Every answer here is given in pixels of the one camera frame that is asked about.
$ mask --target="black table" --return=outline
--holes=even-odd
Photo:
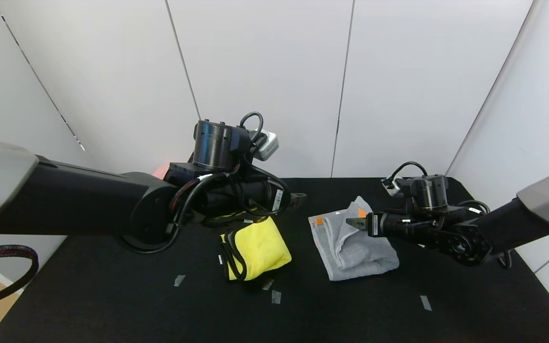
[[[449,202],[470,198],[450,180]],[[293,260],[263,279],[225,282],[213,232],[187,227],[162,254],[109,237],[68,237],[0,324],[0,342],[548,342],[549,294],[513,254],[514,267],[464,267],[392,240],[400,267],[330,282],[307,217],[394,200],[375,179],[292,179],[309,200],[277,219]],[[177,275],[186,275],[174,287]],[[423,308],[426,295],[433,308]]]

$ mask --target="folded gray towel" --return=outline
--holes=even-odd
[[[399,267],[399,259],[386,238],[368,237],[346,223],[360,213],[372,212],[357,197],[348,209],[309,217],[315,245],[321,254],[329,280],[339,281],[382,274]]]

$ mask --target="wall seam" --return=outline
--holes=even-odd
[[[349,36],[346,40],[345,67],[342,72],[342,87],[340,87],[340,104],[338,105],[338,120],[336,121],[336,135],[334,138],[334,153],[332,154],[332,169],[329,173],[329,178],[334,177],[334,161],[336,160],[336,145],[338,144],[338,130],[340,129],[340,112],[342,111],[342,97],[345,92],[346,65],[349,59],[349,46],[351,46],[351,30],[353,29],[353,16],[355,15],[355,0],[351,5],[351,20],[349,21]]]
[[[7,21],[6,21],[6,18],[4,17],[4,15],[1,13],[1,10],[0,10],[0,16],[1,16],[1,19],[4,21],[4,24],[6,24],[6,28],[8,29],[8,32],[10,33],[11,37],[13,37],[14,39],[14,42],[16,43],[16,45],[18,46],[18,49],[20,50],[22,56],[24,57],[24,60],[27,62],[27,64],[29,65],[29,68],[31,68],[31,71],[33,72],[33,75],[35,75],[35,78],[37,78],[37,82],[40,83],[41,85],[41,89],[44,90],[44,92],[46,93],[46,95],[48,96],[48,99],[50,100],[50,102],[52,103],[52,105],[54,106],[54,109],[56,110],[56,112],[58,112],[58,114],[61,116],[61,119],[63,119],[63,123],[65,123],[65,126],[67,126],[67,129],[69,129],[69,131],[71,132],[71,134],[73,135],[73,137],[76,139],[76,142],[79,144],[80,148],[82,148],[83,151],[86,151],[85,147],[82,145],[82,142],[78,139],[78,136],[76,135],[75,132],[73,132],[73,129],[71,128],[71,126],[69,125],[69,123],[67,122],[67,119],[65,119],[65,117],[63,116],[63,113],[61,113],[61,111],[59,110],[59,107],[56,106],[56,103],[54,102],[54,100],[52,100],[52,96],[50,96],[50,93],[48,93],[48,90],[46,89],[46,87],[44,86],[43,82],[41,82],[41,79],[39,77],[39,75],[37,75],[37,72],[35,72],[35,68],[33,68],[33,65],[31,65],[31,62],[29,61],[27,55],[24,53],[24,50],[22,50],[22,47],[20,46],[20,44],[18,43],[18,39],[16,39],[16,36],[14,35],[14,33],[12,32],[10,26],[8,25]]]
[[[471,135],[471,131],[475,129],[475,127],[477,126],[477,123],[479,122],[479,120],[481,120],[481,118],[484,117],[483,111],[486,108],[486,106],[488,105],[488,100],[491,98],[491,95],[493,93],[495,93],[495,91],[499,88],[499,85],[501,84],[502,75],[505,74],[506,69],[509,68],[510,59],[514,58],[514,56],[516,54],[516,49],[517,49],[518,45],[520,44],[519,42],[522,39],[523,33],[526,30],[526,27],[528,26],[527,23],[530,22],[531,17],[534,16],[533,13],[535,12],[536,3],[538,3],[538,2],[540,2],[540,0],[533,0],[533,2],[531,2],[531,6],[529,7],[529,10],[527,11],[527,15],[525,16],[525,20],[522,22],[522,25],[520,26],[520,29],[518,30],[518,35],[516,35],[516,39],[514,39],[514,43],[512,44],[512,47],[510,48],[510,50],[508,52],[508,55],[505,58],[505,61],[503,61],[503,64],[501,65],[501,69],[499,70],[499,73],[497,74],[497,77],[495,78],[495,81],[493,82],[493,85],[490,87],[490,90],[488,90],[488,94],[486,94],[486,98],[484,98],[484,102],[482,102],[482,106],[478,110],[478,113],[477,113],[475,119],[473,120],[473,123],[471,123],[471,126],[470,126],[469,130],[467,131],[467,134],[466,134],[465,138],[463,139],[463,142],[459,146],[459,150],[457,150],[453,160],[451,161],[450,165],[448,166],[448,169],[446,171],[446,176],[449,176],[449,174],[450,174],[450,172],[453,168],[453,165],[455,165],[455,162],[459,159],[459,156],[462,154],[464,148],[466,147],[468,138]]]
[[[196,108],[196,114],[198,115],[198,120],[201,120],[200,111],[198,111],[198,103],[196,102],[196,96],[194,96],[194,88],[192,88],[192,82],[190,82],[190,74],[188,73],[188,68],[185,65],[185,58],[183,58],[183,52],[181,51],[181,44],[179,43],[179,37],[177,36],[177,29],[175,28],[173,15],[171,14],[171,7],[168,4],[168,0],[164,0],[164,3],[166,5],[166,11],[168,12],[168,19],[171,21],[171,27],[173,29],[173,34],[175,36],[175,42],[177,43],[177,50],[179,51],[179,57],[181,57],[181,64],[183,65],[183,71],[185,72],[185,78],[186,80],[188,80],[188,86],[190,87],[192,100],[194,100],[194,108]]]

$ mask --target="white label sticker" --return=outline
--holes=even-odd
[[[277,189],[274,196],[273,211],[276,211],[281,206],[281,198],[283,198],[283,189]]]
[[[205,178],[208,178],[209,176],[211,176],[212,174],[205,174],[205,175],[201,175],[201,176],[198,176],[198,180],[203,180]]]
[[[174,286],[179,287],[183,279],[185,279],[185,275],[177,275],[177,277],[175,278]]]
[[[480,211],[479,209],[475,209],[475,208],[467,208],[467,209],[470,210],[471,212],[482,214],[482,211]]]
[[[429,304],[429,299],[427,299],[427,295],[421,295],[421,302],[423,303],[423,308],[427,311],[431,310],[431,304]]]

